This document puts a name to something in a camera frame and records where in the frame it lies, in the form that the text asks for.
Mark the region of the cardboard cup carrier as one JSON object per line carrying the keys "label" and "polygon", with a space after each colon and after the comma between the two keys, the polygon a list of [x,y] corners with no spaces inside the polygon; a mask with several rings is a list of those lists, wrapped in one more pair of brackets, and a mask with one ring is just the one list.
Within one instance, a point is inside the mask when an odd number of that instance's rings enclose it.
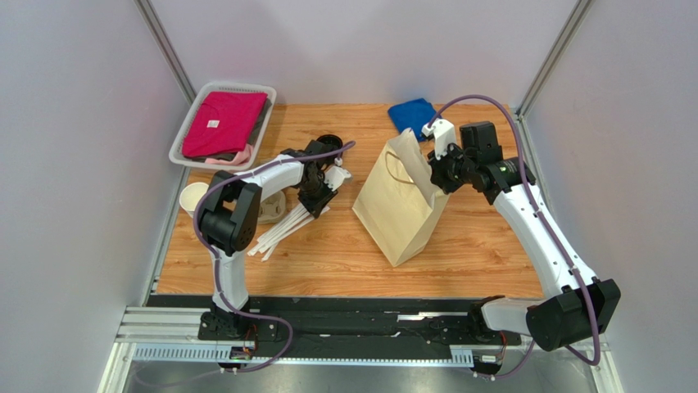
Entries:
{"label": "cardboard cup carrier", "polygon": [[276,224],[287,214],[287,199],[283,191],[276,192],[260,204],[257,223]]}

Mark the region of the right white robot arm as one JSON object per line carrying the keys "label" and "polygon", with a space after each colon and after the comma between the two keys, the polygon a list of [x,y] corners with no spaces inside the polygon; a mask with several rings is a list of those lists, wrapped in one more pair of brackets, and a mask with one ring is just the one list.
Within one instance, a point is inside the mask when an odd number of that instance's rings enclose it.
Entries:
{"label": "right white robot arm", "polygon": [[476,302],[470,314],[479,335],[514,332],[553,351],[604,333],[621,297],[618,285],[600,280],[574,250],[528,167],[517,156],[503,156],[495,125],[435,120],[421,133],[434,142],[432,183],[447,194],[464,185],[482,193],[513,230],[541,283],[543,300],[491,296]]}

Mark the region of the beige paper bag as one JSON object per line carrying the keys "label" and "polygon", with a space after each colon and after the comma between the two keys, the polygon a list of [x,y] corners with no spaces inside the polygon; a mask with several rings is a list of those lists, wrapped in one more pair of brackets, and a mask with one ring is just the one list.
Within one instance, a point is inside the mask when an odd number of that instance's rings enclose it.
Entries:
{"label": "beige paper bag", "polygon": [[431,174],[416,136],[405,131],[386,142],[352,207],[393,267],[424,250],[449,201]]}

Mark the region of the stack of black lids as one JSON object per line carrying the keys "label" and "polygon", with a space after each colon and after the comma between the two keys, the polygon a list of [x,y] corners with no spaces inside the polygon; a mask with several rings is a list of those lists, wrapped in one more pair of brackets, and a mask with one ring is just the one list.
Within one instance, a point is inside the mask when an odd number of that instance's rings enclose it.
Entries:
{"label": "stack of black lids", "polygon": [[344,146],[343,140],[335,134],[325,134],[317,138],[318,142],[324,145],[331,146],[332,149],[337,150]]}

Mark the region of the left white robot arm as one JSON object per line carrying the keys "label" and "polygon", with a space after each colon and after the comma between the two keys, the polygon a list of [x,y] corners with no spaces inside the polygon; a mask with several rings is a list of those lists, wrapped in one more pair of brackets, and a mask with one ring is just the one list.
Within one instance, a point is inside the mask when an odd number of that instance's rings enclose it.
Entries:
{"label": "left white robot arm", "polygon": [[236,333],[247,328],[255,317],[249,312],[245,250],[255,236],[262,201],[288,187],[296,188],[300,207],[312,219],[319,218],[338,194],[326,172],[336,169],[335,160],[354,144],[324,135],[303,150],[285,149],[254,169],[214,174],[193,213],[194,232],[213,264],[215,290],[204,323],[219,323]]}

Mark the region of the stack of paper cups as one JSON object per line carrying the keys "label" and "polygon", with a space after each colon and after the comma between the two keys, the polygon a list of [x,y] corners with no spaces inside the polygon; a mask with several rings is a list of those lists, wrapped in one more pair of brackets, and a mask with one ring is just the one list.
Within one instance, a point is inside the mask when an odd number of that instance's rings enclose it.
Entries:
{"label": "stack of paper cups", "polygon": [[198,202],[207,193],[209,185],[196,182],[187,185],[179,194],[179,207],[190,217],[194,216]]}

